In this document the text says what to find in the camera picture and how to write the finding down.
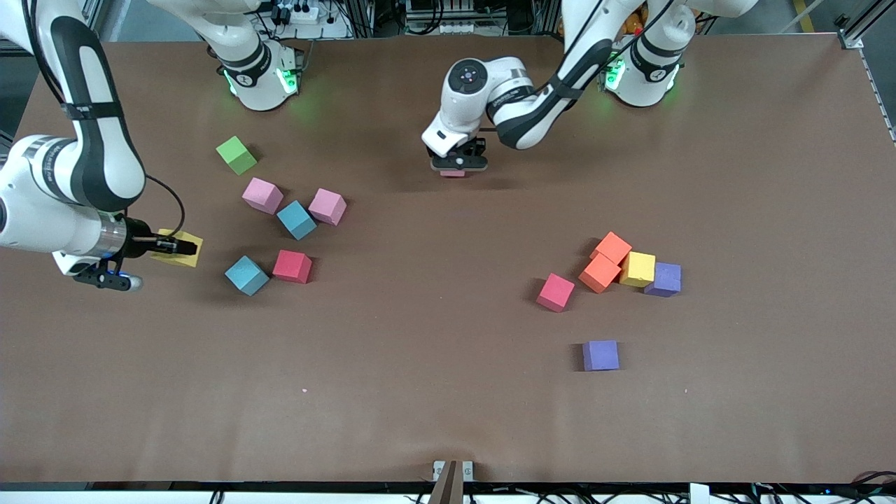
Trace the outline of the yellow foam cube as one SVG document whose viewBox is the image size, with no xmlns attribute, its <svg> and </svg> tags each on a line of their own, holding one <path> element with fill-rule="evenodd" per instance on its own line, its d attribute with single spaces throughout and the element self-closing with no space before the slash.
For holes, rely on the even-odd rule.
<svg viewBox="0 0 896 504">
<path fill-rule="evenodd" d="M 656 264 L 655 255 L 630 251 L 622 262 L 619 284 L 643 289 L 655 280 Z"/>
<path fill-rule="evenodd" d="M 197 263 L 204 245 L 204 240 L 185 230 L 179 230 L 174 237 L 182 242 L 191 242 L 196 245 L 196 252 L 192 255 L 185 254 L 163 254 L 158 252 L 150 252 L 150 258 L 168 265 L 176 265 L 177 267 L 197 267 Z"/>
</svg>

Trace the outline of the red foam cube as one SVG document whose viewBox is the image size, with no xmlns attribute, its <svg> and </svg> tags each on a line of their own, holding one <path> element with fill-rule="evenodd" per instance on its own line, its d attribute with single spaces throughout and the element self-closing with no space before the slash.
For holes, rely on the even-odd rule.
<svg viewBox="0 0 896 504">
<path fill-rule="evenodd" d="M 574 283 L 551 272 L 548 274 L 535 303 L 551 312 L 563 312 L 574 291 Z"/>
<path fill-rule="evenodd" d="M 279 250 L 272 274 L 282 281 L 307 284 L 312 267 L 310 256 L 293 250 Z"/>
</svg>

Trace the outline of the blue foam cube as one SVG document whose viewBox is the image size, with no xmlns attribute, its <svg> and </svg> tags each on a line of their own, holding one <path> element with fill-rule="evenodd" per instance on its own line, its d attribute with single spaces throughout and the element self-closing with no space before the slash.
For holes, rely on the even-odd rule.
<svg viewBox="0 0 896 504">
<path fill-rule="evenodd" d="M 292 201 L 285 205 L 276 215 L 295 240 L 304 239 L 317 227 L 312 215 L 305 210 L 299 201 Z"/>
<path fill-rule="evenodd" d="M 225 272 L 225 277 L 240 293 L 253 296 L 269 283 L 270 277 L 249 256 L 243 255 Z"/>
</svg>

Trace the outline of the purple foam cube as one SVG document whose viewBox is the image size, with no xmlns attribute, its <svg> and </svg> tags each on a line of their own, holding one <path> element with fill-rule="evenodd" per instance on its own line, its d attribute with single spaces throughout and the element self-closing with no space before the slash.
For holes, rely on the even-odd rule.
<svg viewBox="0 0 896 504">
<path fill-rule="evenodd" d="M 656 262 L 654 280 L 641 290 L 647 295 L 669 298 L 681 293 L 682 267 L 672 262 Z"/>
<path fill-rule="evenodd" d="M 615 340 L 589 341 L 582 345 L 585 371 L 620 370 L 618 344 Z"/>
</svg>

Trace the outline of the green foam cube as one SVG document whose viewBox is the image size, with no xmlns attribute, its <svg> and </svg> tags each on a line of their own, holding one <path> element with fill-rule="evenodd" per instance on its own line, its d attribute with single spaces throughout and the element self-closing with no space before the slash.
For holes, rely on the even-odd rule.
<svg viewBox="0 0 896 504">
<path fill-rule="evenodd" d="M 258 163 L 255 154 L 252 154 L 249 147 L 237 135 L 231 136 L 217 146 L 216 152 L 228 168 L 238 176 L 242 176 Z"/>
</svg>

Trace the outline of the orange foam cube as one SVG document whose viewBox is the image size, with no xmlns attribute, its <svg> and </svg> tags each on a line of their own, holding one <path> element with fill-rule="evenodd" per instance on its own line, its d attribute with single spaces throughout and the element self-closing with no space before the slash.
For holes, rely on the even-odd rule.
<svg viewBox="0 0 896 504">
<path fill-rule="evenodd" d="M 580 272 L 578 279 L 595 293 L 604 293 L 621 272 L 621 267 L 606 255 L 598 253 Z"/>
<path fill-rule="evenodd" d="M 597 256 L 605 256 L 612 263 L 621 265 L 631 250 L 633 250 L 633 247 L 630 243 L 621 239 L 614 232 L 608 232 L 589 254 L 589 258 L 595 259 Z"/>
</svg>

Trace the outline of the white power strip with plugs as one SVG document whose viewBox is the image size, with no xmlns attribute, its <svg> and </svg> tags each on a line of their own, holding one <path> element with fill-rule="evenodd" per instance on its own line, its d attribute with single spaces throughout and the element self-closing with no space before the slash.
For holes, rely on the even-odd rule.
<svg viewBox="0 0 896 504">
<path fill-rule="evenodd" d="M 317 25 L 320 9 L 312 0 L 271 0 L 269 18 L 278 27 Z"/>
</svg>

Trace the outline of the grey metal table bracket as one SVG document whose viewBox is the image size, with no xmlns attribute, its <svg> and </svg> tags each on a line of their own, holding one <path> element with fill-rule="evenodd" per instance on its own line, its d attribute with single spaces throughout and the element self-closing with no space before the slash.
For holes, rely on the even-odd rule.
<svg viewBox="0 0 896 504">
<path fill-rule="evenodd" d="M 462 475 L 462 480 L 464 482 L 474 482 L 475 481 L 475 475 L 474 475 L 475 467 L 474 467 L 474 463 L 472 461 L 445 461 L 445 460 L 436 460 L 434 463 L 432 463 L 432 476 L 431 476 L 430 480 L 432 482 L 436 482 L 438 480 L 438 478 L 440 477 L 440 475 L 442 474 L 442 471 L 444 471 L 444 469 L 447 466 L 450 466 L 451 463 L 454 463 L 455 472 L 460 473 Z"/>
</svg>

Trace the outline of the brown upright post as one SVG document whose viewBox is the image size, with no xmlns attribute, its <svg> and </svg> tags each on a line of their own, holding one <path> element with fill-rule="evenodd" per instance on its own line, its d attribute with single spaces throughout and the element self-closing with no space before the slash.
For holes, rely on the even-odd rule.
<svg viewBox="0 0 896 504">
<path fill-rule="evenodd" d="M 438 471 L 428 504 L 463 504 L 464 477 L 462 461 L 445 461 Z"/>
</svg>

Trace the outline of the aluminium frame profile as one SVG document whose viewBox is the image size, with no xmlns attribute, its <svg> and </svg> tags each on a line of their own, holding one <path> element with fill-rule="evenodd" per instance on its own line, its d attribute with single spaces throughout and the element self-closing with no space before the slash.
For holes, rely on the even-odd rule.
<svg viewBox="0 0 896 504">
<path fill-rule="evenodd" d="M 896 8 L 896 0 L 848 0 L 848 2 L 848 7 L 843 9 L 834 21 L 839 41 L 844 49 L 863 48 L 862 38 L 890 10 Z"/>
</svg>

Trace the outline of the aluminium table edge rail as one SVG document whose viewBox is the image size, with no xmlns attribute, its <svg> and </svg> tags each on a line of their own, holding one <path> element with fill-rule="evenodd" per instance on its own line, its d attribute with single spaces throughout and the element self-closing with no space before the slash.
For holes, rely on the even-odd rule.
<svg viewBox="0 0 896 504">
<path fill-rule="evenodd" d="M 865 57 L 863 48 L 860 48 L 860 56 L 861 56 L 861 60 L 862 60 L 862 64 L 863 64 L 865 73 L 867 74 L 869 83 L 871 85 L 871 92 L 873 92 L 874 98 L 876 99 L 876 104 L 878 106 L 878 109 L 880 109 L 880 112 L 881 112 L 881 115 L 883 118 L 883 123 L 885 125 L 885 128 L 887 129 L 888 134 L 890 135 L 890 140 L 892 140 L 894 147 L 896 147 L 896 129 L 893 127 L 892 121 L 890 121 L 890 117 L 888 115 L 888 112 L 886 111 L 886 105 L 884 105 L 884 103 L 883 103 L 882 95 L 878 90 L 878 87 L 876 85 L 876 80 L 874 80 L 872 71 L 869 67 L 867 58 Z"/>
</svg>

